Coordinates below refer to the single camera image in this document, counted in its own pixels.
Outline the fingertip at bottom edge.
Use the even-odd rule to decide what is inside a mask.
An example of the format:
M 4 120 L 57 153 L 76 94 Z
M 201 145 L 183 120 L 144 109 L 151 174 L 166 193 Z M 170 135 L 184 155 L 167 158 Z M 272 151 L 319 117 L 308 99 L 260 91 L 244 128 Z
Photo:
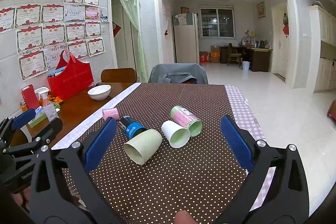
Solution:
M 174 224 L 197 224 L 193 217 L 185 210 L 176 213 Z

